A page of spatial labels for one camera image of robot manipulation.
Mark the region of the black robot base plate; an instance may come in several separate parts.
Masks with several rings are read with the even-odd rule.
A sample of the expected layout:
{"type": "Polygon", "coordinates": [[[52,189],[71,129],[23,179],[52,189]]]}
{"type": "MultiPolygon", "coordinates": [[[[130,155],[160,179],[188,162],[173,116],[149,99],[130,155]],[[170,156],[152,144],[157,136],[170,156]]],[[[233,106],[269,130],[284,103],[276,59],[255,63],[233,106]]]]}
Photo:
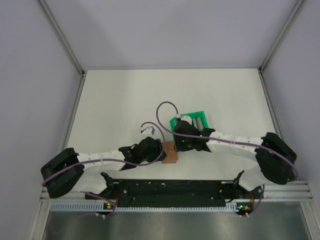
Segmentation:
{"type": "Polygon", "coordinates": [[[258,200],[262,188],[234,189],[221,180],[114,179],[99,194],[119,207],[225,207],[226,200],[258,200]]]}

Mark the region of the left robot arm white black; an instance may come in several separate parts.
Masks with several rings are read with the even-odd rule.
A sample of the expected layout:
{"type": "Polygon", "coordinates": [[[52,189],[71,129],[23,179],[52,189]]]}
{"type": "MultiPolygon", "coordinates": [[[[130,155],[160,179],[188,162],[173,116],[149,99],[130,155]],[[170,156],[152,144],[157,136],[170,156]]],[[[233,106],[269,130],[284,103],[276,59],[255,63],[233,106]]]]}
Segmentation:
{"type": "Polygon", "coordinates": [[[160,139],[152,137],[107,152],[77,153],[70,147],[40,169],[42,185],[51,199],[72,192],[89,192],[106,199],[114,191],[108,172],[148,166],[166,156],[160,139]]]}

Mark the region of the green plastic card bin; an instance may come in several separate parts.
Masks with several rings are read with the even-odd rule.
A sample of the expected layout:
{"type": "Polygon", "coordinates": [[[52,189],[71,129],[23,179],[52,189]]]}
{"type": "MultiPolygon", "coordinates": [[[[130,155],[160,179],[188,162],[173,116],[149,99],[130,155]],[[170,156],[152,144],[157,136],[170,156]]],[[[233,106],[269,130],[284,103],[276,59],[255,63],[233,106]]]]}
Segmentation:
{"type": "Polygon", "coordinates": [[[181,114],[180,119],[187,121],[189,124],[197,128],[199,131],[209,127],[204,111],[183,113],[181,114]]]}

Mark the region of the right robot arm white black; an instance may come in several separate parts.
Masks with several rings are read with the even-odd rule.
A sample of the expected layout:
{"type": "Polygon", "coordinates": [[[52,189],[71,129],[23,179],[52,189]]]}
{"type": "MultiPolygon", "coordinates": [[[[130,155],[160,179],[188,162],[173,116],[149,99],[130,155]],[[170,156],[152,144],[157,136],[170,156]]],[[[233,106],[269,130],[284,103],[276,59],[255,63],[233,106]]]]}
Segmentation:
{"type": "Polygon", "coordinates": [[[179,120],[173,134],[179,152],[226,153],[254,161],[256,166],[242,170],[233,180],[233,192],[239,198],[264,184],[286,185],[293,177],[297,154],[273,132],[262,137],[240,137],[213,128],[198,130],[188,121],[179,120]]]}

